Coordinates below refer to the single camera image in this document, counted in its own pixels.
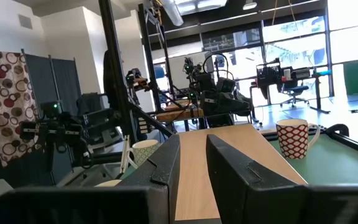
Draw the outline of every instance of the wall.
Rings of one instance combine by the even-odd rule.
[[[21,27],[18,14],[31,18],[33,29]],[[32,9],[12,0],[0,0],[0,51],[47,56],[41,20]]]
[[[107,51],[106,36],[104,35],[102,18],[96,13],[84,8],[86,27],[88,28],[89,40],[91,42],[94,65],[98,75],[99,87],[101,93],[104,93],[103,87],[103,58]]]
[[[76,59],[82,93],[101,93],[85,8],[78,7],[41,18],[49,54],[53,58]]]
[[[116,20],[115,24],[124,74],[126,75],[132,68],[138,68],[143,77],[150,79],[145,62],[142,40],[140,38],[139,20],[136,11],[131,11],[130,17]],[[137,97],[143,111],[155,111],[151,91],[138,91]]]

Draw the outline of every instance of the green table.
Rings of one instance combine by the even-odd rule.
[[[278,140],[270,143],[281,153]],[[358,183],[358,151],[326,134],[320,135],[304,159],[286,160],[309,184]]]

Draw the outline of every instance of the desk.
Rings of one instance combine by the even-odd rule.
[[[275,132],[264,136],[281,153]],[[340,134],[323,132],[304,159],[286,160],[309,184],[358,184],[358,142]]]
[[[180,133],[176,220],[219,218],[206,163],[207,134],[217,135],[247,156],[298,184],[306,183],[251,124]]]
[[[325,75],[322,75],[322,74],[320,74],[320,73],[316,73],[316,74],[313,74],[313,75],[310,76],[310,77],[297,78],[297,79],[293,79],[293,80],[303,81],[303,80],[315,78],[315,79],[316,79],[316,101],[317,101],[317,105],[316,105],[316,107],[310,106],[310,108],[313,109],[313,110],[322,112],[322,113],[324,113],[324,114],[329,114],[330,111],[326,111],[326,110],[322,110],[322,109],[321,109],[321,95],[320,95],[320,81],[319,81],[319,78],[322,77],[322,76],[325,76]],[[270,85],[275,85],[275,84],[276,84],[276,83],[271,83],[271,84],[269,84],[268,87],[267,87],[267,102],[268,102],[268,105],[271,105],[271,104],[272,104],[271,101],[270,101],[269,86],[270,86]],[[252,98],[252,89],[253,89],[253,88],[258,88],[258,87],[255,86],[255,85],[251,85],[251,87],[249,88],[251,98]],[[253,119],[254,119],[255,122],[257,122],[257,119],[255,118],[255,115],[253,115]]]
[[[219,223],[206,162],[206,135],[215,134],[247,156],[297,184],[358,183],[358,142],[323,130],[305,159],[284,159],[274,129],[250,124],[180,133],[180,180],[176,220]]]
[[[192,103],[189,104],[189,100],[177,100],[176,103],[185,106],[191,106]],[[180,110],[177,111],[179,107],[175,104],[171,104],[165,108],[167,111],[166,113],[159,113],[155,115],[155,119],[160,122],[167,122],[170,123],[172,121],[179,121],[179,120],[185,120],[185,129],[186,131],[189,131],[189,124],[188,119],[198,118],[198,122],[200,124],[200,129],[206,128],[206,123],[204,119],[204,111],[200,107],[194,108],[193,112],[191,112],[191,109],[187,109],[185,111]]]

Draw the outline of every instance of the mug handle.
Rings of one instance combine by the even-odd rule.
[[[310,150],[311,147],[316,143],[317,139],[320,137],[320,132],[321,132],[320,126],[318,126],[316,124],[308,124],[309,129],[312,126],[316,127],[317,131],[316,131],[316,134],[314,135],[314,138],[308,144],[308,150]]]
[[[128,159],[128,162],[131,166],[133,166],[135,169],[139,168],[138,165],[136,165],[136,163],[131,159],[131,157],[129,156],[129,153],[132,152],[134,153],[134,150],[132,148],[129,148],[128,151],[127,151],[127,159]]]

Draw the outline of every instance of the cable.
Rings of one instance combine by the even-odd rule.
[[[276,18],[277,1],[278,1],[278,0],[276,0],[275,6],[274,6],[272,26],[274,26],[274,19]],[[269,46],[270,46],[270,45],[268,45],[268,46],[266,47],[266,49],[265,49],[265,55],[267,55],[267,49],[269,49]]]
[[[293,13],[291,0],[288,0],[288,3],[289,3],[289,5],[290,5],[291,14],[292,14],[293,22],[295,23],[296,31],[298,32],[299,38],[302,38],[302,35],[300,34],[300,31],[299,31],[299,29],[298,29],[298,24],[296,23],[295,15],[294,15],[294,13]],[[314,71],[314,65],[313,65],[313,63],[311,62],[311,59],[310,59],[310,58],[311,58],[311,55],[307,55],[307,57],[308,57],[308,60],[309,60],[310,65],[313,67],[313,71]]]
[[[206,57],[206,59],[204,60],[204,63],[203,63],[203,70],[204,70],[204,72],[206,72],[206,69],[205,69],[206,61],[208,61],[208,59],[210,59],[213,55],[220,55],[220,56],[224,57],[224,59],[226,60],[227,70],[229,69],[229,60],[227,59],[227,57],[224,56],[224,55],[221,54],[221,53],[216,53],[216,54],[211,54],[211,55],[209,55],[209,56]]]
[[[189,102],[188,102],[188,104],[185,106],[185,108],[186,108],[186,107],[189,107],[190,103],[191,103],[191,100],[189,100]],[[173,122],[175,122],[176,119],[178,119],[178,118],[180,117],[180,115],[182,115],[186,110],[187,110],[187,109],[184,109],[182,112],[180,112],[180,114],[178,114],[178,116],[177,116],[175,119],[173,119],[172,121],[170,121],[169,123],[167,123],[166,126],[169,126],[169,125],[171,125]]]
[[[233,80],[235,80],[233,73],[231,73],[231,72],[229,72],[227,70],[214,70],[214,72],[226,72],[227,73],[227,78],[229,78],[229,74],[230,74],[231,77],[233,77]]]

